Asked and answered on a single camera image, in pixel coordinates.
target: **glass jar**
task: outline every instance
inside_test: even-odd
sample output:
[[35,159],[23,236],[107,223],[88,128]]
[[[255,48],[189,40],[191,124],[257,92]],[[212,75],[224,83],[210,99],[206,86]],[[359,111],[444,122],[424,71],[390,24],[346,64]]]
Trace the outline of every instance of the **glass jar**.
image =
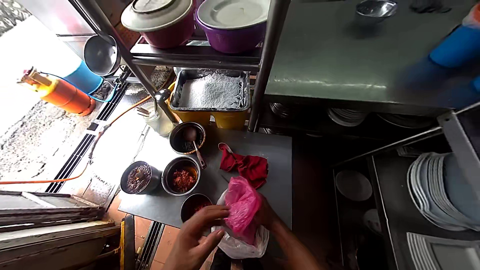
[[155,105],[153,102],[145,103],[141,107],[149,113],[149,116],[143,117],[147,125],[161,136],[167,136],[170,134],[173,129],[173,123],[160,107],[157,112],[155,112]]

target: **blue hose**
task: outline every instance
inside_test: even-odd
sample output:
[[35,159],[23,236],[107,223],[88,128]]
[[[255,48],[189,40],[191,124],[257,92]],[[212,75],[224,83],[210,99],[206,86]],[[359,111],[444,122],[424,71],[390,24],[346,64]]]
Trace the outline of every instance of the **blue hose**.
[[[46,73],[46,72],[40,72],[40,73],[42,73],[42,74],[46,74],[46,75],[50,75],[50,76],[54,76],[54,77],[57,77],[57,78],[60,78],[60,79],[64,80],[65,82],[67,82],[67,83],[69,83],[69,84],[73,85],[75,88],[77,88],[77,89],[79,89],[79,90],[80,90],[80,88],[78,88],[76,85],[74,85],[73,83],[69,82],[69,81],[68,81],[67,79],[65,79],[65,78],[62,78],[62,77],[60,77],[60,76],[57,76],[57,75],[54,75],[54,74]],[[111,101],[111,100],[112,100],[112,98],[113,98],[113,95],[115,94],[115,91],[117,90],[117,87],[118,87],[118,85],[119,85],[119,84],[116,84],[116,85],[113,87],[112,93],[110,94],[110,96],[109,96],[109,97],[108,97],[108,99],[106,99],[106,100],[97,99],[96,97],[93,97],[93,96],[91,96],[90,94],[87,94],[87,93],[85,93],[85,94],[87,94],[87,96],[89,96],[89,97],[91,97],[91,98],[95,99],[96,101],[100,101],[100,102],[109,102],[109,101]]]

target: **tiled floor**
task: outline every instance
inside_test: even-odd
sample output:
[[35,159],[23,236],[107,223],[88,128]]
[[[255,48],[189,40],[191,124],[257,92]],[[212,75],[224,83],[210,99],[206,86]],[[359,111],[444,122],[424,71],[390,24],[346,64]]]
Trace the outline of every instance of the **tiled floor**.
[[[118,207],[121,202],[121,195],[122,192],[120,191],[120,193],[114,197],[104,217],[105,220],[114,221],[117,225],[119,225],[121,223],[121,220],[127,215],[127,213],[125,212],[118,211]],[[150,227],[150,223],[150,220],[135,216],[135,250],[137,252],[139,251],[139,248],[142,247],[144,244],[145,238],[147,237],[148,228]],[[158,244],[158,247],[156,249],[156,253],[150,270],[161,270],[163,268],[163,265],[165,264],[165,261],[167,260],[170,251],[172,251],[172,247],[175,243],[175,240],[177,239],[177,235],[179,232],[180,229],[178,228],[168,225],[165,226],[162,236],[160,237],[160,243]],[[213,260],[213,254],[215,253],[215,251],[216,249],[208,256],[207,260],[202,265],[201,270],[210,269],[210,265],[212,264]]]

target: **pink plastic bag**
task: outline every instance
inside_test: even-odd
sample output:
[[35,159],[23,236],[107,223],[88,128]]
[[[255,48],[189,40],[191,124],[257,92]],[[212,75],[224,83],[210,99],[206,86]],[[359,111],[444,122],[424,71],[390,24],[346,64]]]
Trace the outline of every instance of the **pink plastic bag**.
[[230,215],[225,219],[225,223],[236,238],[249,245],[255,242],[257,224],[253,218],[261,204],[262,198],[247,179],[241,176],[230,179],[225,195],[225,205],[230,206]]

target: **shredded coconut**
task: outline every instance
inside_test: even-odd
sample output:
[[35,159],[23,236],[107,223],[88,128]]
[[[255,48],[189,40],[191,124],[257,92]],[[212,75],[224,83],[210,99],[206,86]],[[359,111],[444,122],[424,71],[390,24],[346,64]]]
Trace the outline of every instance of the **shredded coconut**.
[[188,80],[183,84],[179,107],[181,108],[239,108],[243,80],[213,73]]

